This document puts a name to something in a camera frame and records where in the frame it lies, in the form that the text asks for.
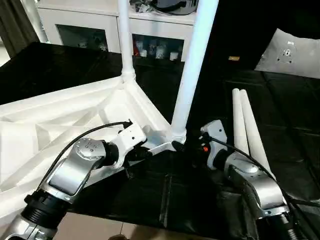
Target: tile floor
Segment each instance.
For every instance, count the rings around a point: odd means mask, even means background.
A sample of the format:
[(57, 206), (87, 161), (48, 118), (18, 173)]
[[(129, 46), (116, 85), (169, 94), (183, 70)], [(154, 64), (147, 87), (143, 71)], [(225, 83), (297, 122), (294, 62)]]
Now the tile floor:
[[(5, 227), (0, 227), (0, 236)], [(53, 240), (108, 240), (122, 234), (130, 240), (210, 240), (194, 235), (148, 226), (68, 213), (61, 221)]]
[(0, 45), (0, 67), (6, 62), (8, 62), (9, 60), (10, 60), (10, 57), (7, 53), (5, 46)]

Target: black tablecloth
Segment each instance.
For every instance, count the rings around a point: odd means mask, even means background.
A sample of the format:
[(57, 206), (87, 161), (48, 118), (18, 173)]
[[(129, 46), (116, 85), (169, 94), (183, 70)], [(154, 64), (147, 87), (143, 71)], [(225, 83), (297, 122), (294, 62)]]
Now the black tablecloth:
[[(171, 122), (183, 63), (135, 57), (136, 80)], [(5, 104), (121, 74), (121, 56), (34, 43), (0, 68)], [(220, 119), (233, 143), (232, 89), (246, 89), (270, 167), (279, 184), (320, 226), (320, 80), (204, 65), (189, 132)], [(72, 211), (217, 239), (256, 238), (241, 194), (216, 171), (203, 174), (165, 151), (81, 194)]]

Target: black cable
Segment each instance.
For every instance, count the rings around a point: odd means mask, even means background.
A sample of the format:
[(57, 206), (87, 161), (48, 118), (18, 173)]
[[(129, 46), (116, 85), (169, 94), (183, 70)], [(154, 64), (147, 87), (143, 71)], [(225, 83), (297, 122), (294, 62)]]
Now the black cable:
[(78, 141), (79, 139), (83, 138), (85, 135), (88, 135), (92, 132), (95, 132), (97, 130), (103, 129), (103, 128), (108, 128), (108, 127), (112, 127), (112, 126), (117, 126), (117, 125), (123, 125), (124, 128), (127, 128), (128, 126), (130, 126), (132, 123), (129, 121), (119, 121), (119, 122), (113, 122), (113, 123), (108, 123), (108, 124), (104, 124), (101, 126), (97, 126), (94, 127), (88, 131), (85, 131), (84, 133), (82, 133), (81, 135), (77, 136), (75, 139), (73, 139), (71, 142), (69, 142), (65, 148), (58, 154), (58, 156), (55, 158), (55, 160), (53, 161), (53, 163), (51, 164), (50, 168), (48, 169), (48, 171), (45, 173), (44, 177), (42, 178), (39, 186), (43, 183), (43, 181), (46, 179), (46, 177), (49, 175), (49, 173), (54, 169), (55, 165), (57, 164), (57, 162), (60, 160), (60, 158), (62, 157), (62, 155), (73, 145), (76, 143), (76, 141)]
[[(256, 166), (258, 166), (260, 169), (262, 169), (265, 174), (268, 175), (268, 177), (270, 177), (272, 180), (274, 180), (275, 182), (276, 179), (272, 176), (272, 174), (264, 167), (262, 166), (257, 160), (255, 160), (252, 156), (246, 154), (244, 151), (240, 150), (239, 148), (232, 146), (230, 144), (227, 144), (223, 141), (220, 141), (219, 139), (216, 139), (214, 137), (211, 136), (204, 136), (205, 138), (209, 138), (210, 141), (214, 141), (217, 142), (218, 144), (221, 144), (223, 146), (226, 146), (227, 148), (230, 148), (234, 151), (237, 151), (238, 153), (244, 155), (245, 157), (247, 157), (249, 160), (251, 160)], [(320, 234), (318, 233), (317, 228), (312, 224), (312, 222), (310, 221), (310, 219), (306, 216), (306, 214), (301, 210), (301, 208), (293, 201), (293, 198), (291, 196), (289, 196), (289, 194), (279, 186), (279, 188), (282, 191), (282, 194), (284, 196), (284, 198), (286, 199), (287, 203), (288, 203), (288, 207), (290, 208), (290, 211), (292, 212), (294, 218), (296, 221), (298, 221), (298, 216), (296, 215), (296, 212), (294, 210), (292, 210), (291, 206), (294, 207), (295, 209), (298, 210), (298, 212), (301, 214), (301, 216), (303, 217), (303, 219), (305, 220), (305, 222), (308, 224), (308, 226), (310, 227), (310, 229), (313, 231), (314, 235), (320, 240)]]

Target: white cylindrical leg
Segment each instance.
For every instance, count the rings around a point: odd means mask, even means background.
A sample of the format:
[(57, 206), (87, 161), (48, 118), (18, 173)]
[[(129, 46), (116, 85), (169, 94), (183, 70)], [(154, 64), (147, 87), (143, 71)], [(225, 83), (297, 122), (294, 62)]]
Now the white cylindrical leg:
[(247, 91), (242, 89), (240, 91), (240, 95), (245, 123), (245, 131), (250, 148), (250, 155), (271, 173), (264, 145), (261, 141), (261, 137), (258, 131), (255, 116), (251, 109)]
[(184, 64), (182, 79), (175, 103), (169, 137), (173, 141), (186, 141), (186, 125), (194, 98), (201, 66), (205, 57), (218, 0), (200, 0), (189, 52)]
[(35, 0), (21, 0), (26, 15), (28, 16), (30, 23), (32, 24), (35, 33), (37, 34), (41, 43), (48, 42), (47, 35), (42, 29), (40, 16), (37, 10)]
[(245, 120), (238, 88), (232, 90), (232, 104), (234, 146), (246, 154), (249, 154)]
[(122, 54), (122, 80), (123, 82), (134, 80), (136, 77), (132, 62), (132, 34), (129, 27), (129, 1), (118, 0), (119, 10), (119, 36)]

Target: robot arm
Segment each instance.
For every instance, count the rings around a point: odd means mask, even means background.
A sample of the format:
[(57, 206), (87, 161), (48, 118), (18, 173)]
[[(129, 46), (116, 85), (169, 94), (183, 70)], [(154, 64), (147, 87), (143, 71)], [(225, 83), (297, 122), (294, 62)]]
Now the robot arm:
[(78, 198), (91, 171), (103, 166), (118, 169), (136, 145), (146, 141), (139, 125), (131, 124), (110, 142), (81, 138), (44, 178), (38, 190), (25, 198), (27, 206), (0, 240), (50, 240), (71, 204)]
[(292, 213), (274, 178), (241, 153), (230, 154), (225, 145), (212, 141), (215, 138), (227, 142), (221, 121), (210, 122), (201, 128), (201, 133), (202, 146), (210, 148), (207, 167), (223, 171), (226, 178), (242, 191), (255, 220), (263, 220), (263, 227), (279, 240), (305, 239), (292, 220)]

